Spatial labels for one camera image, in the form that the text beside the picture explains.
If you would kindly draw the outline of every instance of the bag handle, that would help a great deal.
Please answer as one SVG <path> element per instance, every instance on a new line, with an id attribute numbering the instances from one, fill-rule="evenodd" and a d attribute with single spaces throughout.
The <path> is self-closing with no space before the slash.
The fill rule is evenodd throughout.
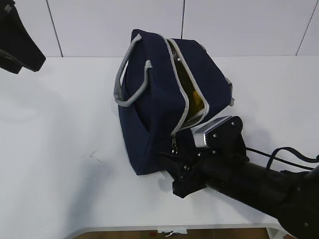
<path id="1" fill-rule="evenodd" d="M 144 81 L 141 84 L 141 86 L 138 88 L 138 90 L 127 100 L 127 101 L 123 101 L 123 97 L 122 97 L 122 85 L 121 85 L 121 76 L 123 74 L 124 68 L 126 66 L 126 63 L 129 60 L 129 57 L 131 55 L 131 53 L 134 50 L 134 47 L 136 46 L 136 44 L 142 39 L 141 35 L 137 35 L 131 42 L 127 52 L 125 53 L 125 56 L 120 64 L 119 70 L 116 74 L 115 77 L 115 83 L 114 83 L 114 91 L 113 91 L 113 96 L 114 96 L 114 100 L 115 102 L 122 107 L 129 107 L 131 106 L 132 103 L 134 103 L 141 94 L 143 94 L 143 92 L 146 90 L 148 84 L 149 84 L 149 74 L 148 74 L 148 69 L 152 68 L 152 64 L 150 60 L 147 60 L 145 62 L 145 66 L 144 66 Z"/>

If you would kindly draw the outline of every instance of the white tabletop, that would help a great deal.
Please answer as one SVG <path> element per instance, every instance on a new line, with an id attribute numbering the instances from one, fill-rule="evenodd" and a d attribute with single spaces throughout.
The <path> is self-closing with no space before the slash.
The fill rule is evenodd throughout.
<path id="1" fill-rule="evenodd" d="M 48 58 L 40 72 L 0 69 L 0 238 L 88 231 L 271 227 L 278 221 L 204 189 L 180 199 L 165 173 L 136 176 L 113 82 L 120 58 Z M 246 145 L 319 148 L 319 57 L 217 57 L 234 85 Z M 267 159 L 249 153 L 253 162 Z M 289 154 L 282 157 L 294 160 Z M 289 168 L 274 163 L 274 169 Z"/>

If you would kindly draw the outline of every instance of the gray trim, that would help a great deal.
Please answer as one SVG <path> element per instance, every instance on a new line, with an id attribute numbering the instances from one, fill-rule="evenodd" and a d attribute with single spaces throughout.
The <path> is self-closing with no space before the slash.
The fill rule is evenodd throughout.
<path id="1" fill-rule="evenodd" d="M 193 134 L 194 142 L 197 148 L 208 148 L 207 145 L 207 134 L 223 124 L 225 121 L 232 118 L 232 116 L 225 116 L 217 118 L 214 120 L 209 120 L 206 123 L 203 123 L 197 127 L 191 128 Z"/>
<path id="2" fill-rule="evenodd" d="M 181 86 L 181 83 L 180 83 L 180 80 L 179 80 L 179 77 L 178 77 L 178 74 L 177 74 L 177 70 L 176 70 L 176 67 L 175 67 L 173 53 L 172 53 L 172 51 L 170 49 L 169 43 L 168 43 L 168 41 L 167 41 L 167 39 L 165 37 L 163 37 L 163 36 L 161 36 L 161 37 L 164 39 L 164 41 L 166 43 L 166 46 L 167 46 L 167 49 L 168 49 L 168 52 L 169 52 L 171 65 L 173 67 L 175 78 L 176 78 L 176 81 L 177 81 L 177 84 L 178 84 L 178 87 L 179 87 L 179 91 L 181 92 L 181 94 L 182 94 L 182 96 L 184 97 L 184 100 L 185 100 L 184 112 L 181 115 L 181 118 L 180 118 L 178 124 L 176 125 L 176 127 L 173 129 L 173 131 L 171 133 L 171 135 L 174 135 L 180 130 L 180 128 L 182 127 L 183 123 L 185 122 L 185 119 L 187 117 L 188 110 L 189 110 L 189 99 L 188 99 L 188 96 L 187 96 L 186 92 L 184 91 L 183 87 Z"/>
<path id="3" fill-rule="evenodd" d="M 201 90 L 200 90 L 198 84 L 196 83 L 196 80 L 195 80 L 195 78 L 194 78 L 194 76 L 193 76 L 193 74 L 192 74 L 190 68 L 188 67 L 188 65 L 187 65 L 187 63 L 186 63 L 186 61 L 185 61 L 185 59 L 184 59 L 184 57 L 183 57 L 183 54 L 182 54 L 182 52 L 180 51 L 180 48 L 178 47 L 177 43 L 176 43 L 173 39 L 167 39 L 167 40 L 174 46 L 175 51 L 177 52 L 177 55 L 178 55 L 178 57 L 180 58 L 180 61 L 181 61 L 182 65 L 183 65 L 183 67 L 185 68 L 185 70 L 186 70 L 186 72 L 187 72 L 189 78 L 190 78 L 190 81 L 192 82 L 192 84 L 193 84 L 195 90 L 197 91 L 199 97 L 201 98 L 201 100 L 202 100 L 203 103 L 204 103 L 204 111 L 203 111 L 203 115 L 201 116 L 201 118 L 200 118 L 197 122 L 195 122 L 195 123 L 193 123 L 193 124 L 191 124 L 191 125 L 188 125 L 188 126 L 183 127 L 183 128 L 180 129 L 180 130 L 182 130 L 182 129 L 194 127 L 195 125 L 199 124 L 199 123 L 206 117 L 206 115 L 207 115 L 208 112 L 209 112 L 209 103 L 208 103 L 207 100 L 205 99 L 205 97 L 204 97 L 203 93 L 201 92 Z"/>

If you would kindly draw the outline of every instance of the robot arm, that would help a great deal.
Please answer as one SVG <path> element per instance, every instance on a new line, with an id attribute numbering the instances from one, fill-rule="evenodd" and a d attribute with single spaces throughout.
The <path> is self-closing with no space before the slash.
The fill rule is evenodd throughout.
<path id="1" fill-rule="evenodd" d="M 39 71 L 45 56 L 26 32 L 12 0 L 0 0 L 0 67 L 18 74 Z"/>
<path id="2" fill-rule="evenodd" d="M 271 162 L 278 159 L 280 149 L 266 168 L 251 163 L 242 128 L 239 117 L 219 118 L 192 130 L 194 150 L 160 154 L 159 164 L 174 178 L 173 193 L 184 198 L 210 187 L 275 217 L 299 239 L 314 238 L 319 234 L 319 166 L 299 173 L 272 170 Z M 292 148 L 284 149 L 304 161 L 319 162 L 319 156 L 310 159 Z"/>

